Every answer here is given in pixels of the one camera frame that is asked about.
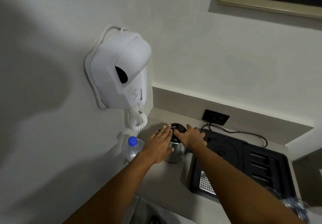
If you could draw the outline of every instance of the blue bottle cap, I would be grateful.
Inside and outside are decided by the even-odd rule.
[[[134,147],[138,144],[138,140],[136,137],[130,137],[128,139],[128,144],[131,146],[131,147]]]

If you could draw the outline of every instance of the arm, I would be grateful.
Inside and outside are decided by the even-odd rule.
[[[193,151],[231,223],[303,224],[290,209],[253,179],[205,146],[205,133],[187,125],[174,135]]]
[[[173,148],[168,149],[171,137],[171,126],[164,126],[160,132],[155,132],[144,145],[142,152],[64,224],[121,223],[126,208],[147,171],[153,164],[160,163],[172,153]]]

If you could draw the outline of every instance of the black cable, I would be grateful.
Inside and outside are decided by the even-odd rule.
[[[213,126],[213,127],[219,128],[219,129],[223,130],[224,132],[228,132],[228,133],[244,133],[244,134],[254,135],[254,136],[260,137],[260,138],[262,138],[262,139],[265,140],[266,144],[262,148],[266,148],[267,145],[268,145],[268,141],[266,140],[265,137],[263,137],[261,135],[258,135],[258,134],[255,134],[255,133],[250,133],[250,132],[230,132],[230,131],[227,131],[226,129],[224,129],[224,128],[220,127],[220,126],[214,125],[212,123],[205,124],[200,130],[204,129],[206,126],[208,126],[208,128],[209,128],[210,131],[212,131],[210,127]]]

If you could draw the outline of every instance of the left hand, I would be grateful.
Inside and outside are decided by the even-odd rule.
[[[155,132],[149,138],[143,147],[142,153],[149,157],[153,164],[162,162],[174,150],[174,148],[168,148],[171,138],[171,125],[163,126],[159,132]]]

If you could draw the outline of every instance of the white cable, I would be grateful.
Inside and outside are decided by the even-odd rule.
[[[98,106],[99,106],[99,108],[101,110],[106,110],[106,109],[109,109],[109,108],[101,100],[101,97],[99,95],[99,91],[97,90],[97,87],[96,87],[96,85],[95,85],[95,83],[94,83],[94,81],[92,79],[92,76],[91,76],[90,65],[91,65],[91,62],[92,62],[92,58],[94,57],[94,55],[96,54],[97,50],[99,49],[99,46],[103,43],[107,32],[109,32],[112,29],[117,29],[119,31],[129,31],[129,29],[126,28],[126,27],[120,28],[120,27],[117,27],[117,26],[114,26],[114,25],[107,26],[105,28],[105,30],[103,31],[102,35],[100,36],[99,40],[97,41],[97,43],[95,44],[95,46],[91,50],[91,52],[86,56],[85,63],[84,63],[86,73],[87,73],[88,78],[89,78],[89,80],[90,80],[90,82],[91,82],[91,84],[92,84],[92,86],[94,88],[94,92],[95,92],[95,95],[97,97]]]
[[[133,131],[140,131],[147,125],[147,116],[145,115],[143,110],[140,109],[140,111],[138,111],[138,115],[141,118],[142,122],[137,126],[135,123],[135,109],[130,109],[128,122]]]

